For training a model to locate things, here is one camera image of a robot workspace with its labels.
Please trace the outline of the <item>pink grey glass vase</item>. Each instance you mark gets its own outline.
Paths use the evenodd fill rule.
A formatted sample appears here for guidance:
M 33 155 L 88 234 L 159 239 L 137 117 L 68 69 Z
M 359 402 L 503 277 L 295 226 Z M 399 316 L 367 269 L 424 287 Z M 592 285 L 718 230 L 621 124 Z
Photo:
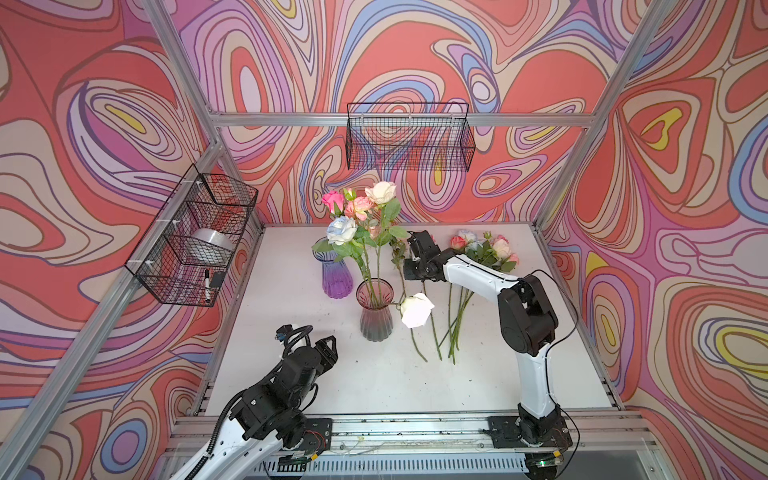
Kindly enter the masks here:
M 372 278 L 362 282 L 355 293 L 362 308 L 360 331 L 366 340 L 382 342 L 392 333 L 394 323 L 389 309 L 394 301 L 394 290 L 389 282 Z

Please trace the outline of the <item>purple blue glass vase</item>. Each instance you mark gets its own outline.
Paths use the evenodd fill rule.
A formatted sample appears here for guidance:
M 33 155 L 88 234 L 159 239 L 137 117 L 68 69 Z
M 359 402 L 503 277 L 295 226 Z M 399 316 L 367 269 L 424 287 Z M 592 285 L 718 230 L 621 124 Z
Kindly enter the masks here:
M 322 289 L 331 299 L 343 299 L 352 293 L 352 275 L 344 259 L 326 243 L 326 239 L 318 239 L 312 246 L 313 255 L 321 264 Z

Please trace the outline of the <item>cream rose stem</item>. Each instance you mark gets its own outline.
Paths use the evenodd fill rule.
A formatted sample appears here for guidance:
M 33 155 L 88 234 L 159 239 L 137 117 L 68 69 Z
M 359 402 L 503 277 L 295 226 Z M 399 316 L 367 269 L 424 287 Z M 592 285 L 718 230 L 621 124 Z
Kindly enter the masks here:
M 396 184 L 380 181 L 365 189 L 366 198 L 373 203 L 373 219 L 368 231 L 376 251 L 376 273 L 380 274 L 381 251 L 385 245 L 391 249 L 391 262 L 404 283 L 403 264 L 407 252 L 408 232 L 395 220 L 400 214 L 401 204 L 396 197 Z

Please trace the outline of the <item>pink spray rose stem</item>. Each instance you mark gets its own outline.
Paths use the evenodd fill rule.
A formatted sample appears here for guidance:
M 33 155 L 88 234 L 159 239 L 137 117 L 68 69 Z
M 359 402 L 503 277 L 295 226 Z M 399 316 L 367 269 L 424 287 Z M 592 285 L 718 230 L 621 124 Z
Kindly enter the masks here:
M 368 248 L 373 245 L 371 237 L 371 221 L 374 203 L 365 195 L 358 195 L 351 189 L 342 190 L 344 197 L 344 215 L 355 227 L 354 235 L 348 242 L 349 252 L 360 269 L 362 279 L 371 285 L 373 275 L 370 267 L 370 255 Z

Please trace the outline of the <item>pale blue rose stem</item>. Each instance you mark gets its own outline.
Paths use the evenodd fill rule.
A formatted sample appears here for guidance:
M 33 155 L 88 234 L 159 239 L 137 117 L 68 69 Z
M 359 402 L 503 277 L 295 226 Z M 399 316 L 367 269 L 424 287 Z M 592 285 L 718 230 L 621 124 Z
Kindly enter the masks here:
M 326 246 L 332 247 L 338 253 L 338 255 L 344 259 L 344 263 L 346 259 L 351 259 L 358 267 L 354 259 L 351 257 L 348 245 L 348 242 L 354 235 L 354 231 L 355 227 L 353 223 L 346 216 L 340 216 L 329 224 L 326 229 L 325 237 L 322 239 L 327 240 Z

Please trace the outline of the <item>bright pink rose stem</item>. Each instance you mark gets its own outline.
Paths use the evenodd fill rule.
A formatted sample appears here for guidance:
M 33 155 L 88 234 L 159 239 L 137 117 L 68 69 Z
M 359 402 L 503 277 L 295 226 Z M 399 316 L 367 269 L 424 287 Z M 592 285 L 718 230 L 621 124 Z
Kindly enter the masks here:
M 344 215 L 346 199 L 341 192 L 330 191 L 322 196 L 321 201 L 327 207 L 332 219 Z

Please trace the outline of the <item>small pink bud rose stem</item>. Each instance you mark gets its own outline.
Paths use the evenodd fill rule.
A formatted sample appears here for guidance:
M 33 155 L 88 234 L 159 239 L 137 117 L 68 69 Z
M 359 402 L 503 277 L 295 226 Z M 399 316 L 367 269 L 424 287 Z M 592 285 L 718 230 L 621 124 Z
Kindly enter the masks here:
M 413 295 L 408 293 L 405 279 L 405 260 L 409 250 L 405 240 L 392 238 L 389 241 L 389 245 L 392 250 L 391 262 L 396 268 L 402 289 L 396 308 L 400 314 L 401 322 L 409 331 L 411 343 L 416 354 L 424 363 L 427 363 L 428 360 L 417 343 L 415 329 L 425 325 L 427 314 L 431 313 L 433 307 L 427 309 L 426 301 L 428 298 L 423 292 Z

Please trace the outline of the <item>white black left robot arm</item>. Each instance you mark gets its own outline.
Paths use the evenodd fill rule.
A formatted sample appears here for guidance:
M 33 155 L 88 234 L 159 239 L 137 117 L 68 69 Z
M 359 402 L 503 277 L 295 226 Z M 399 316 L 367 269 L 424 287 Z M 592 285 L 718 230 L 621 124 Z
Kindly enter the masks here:
M 173 475 L 174 479 L 246 479 L 288 452 L 284 463 L 305 467 L 331 447 L 333 420 L 310 420 L 306 409 L 319 392 L 317 379 L 338 361 L 333 335 L 312 341 L 310 325 L 277 329 L 279 362 L 226 403 L 207 444 Z

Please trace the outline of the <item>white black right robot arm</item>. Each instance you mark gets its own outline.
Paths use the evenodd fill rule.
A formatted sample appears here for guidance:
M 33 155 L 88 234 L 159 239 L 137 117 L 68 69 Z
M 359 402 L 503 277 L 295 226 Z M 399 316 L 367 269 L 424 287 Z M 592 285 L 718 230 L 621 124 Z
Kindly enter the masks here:
M 427 231 L 411 231 L 408 245 L 412 257 L 404 261 L 407 280 L 447 282 L 497 304 L 501 336 L 517 358 L 519 441 L 538 447 L 563 439 L 562 409 L 552 396 L 548 375 L 548 353 L 559 320 L 541 280 L 486 266 L 455 248 L 442 250 Z

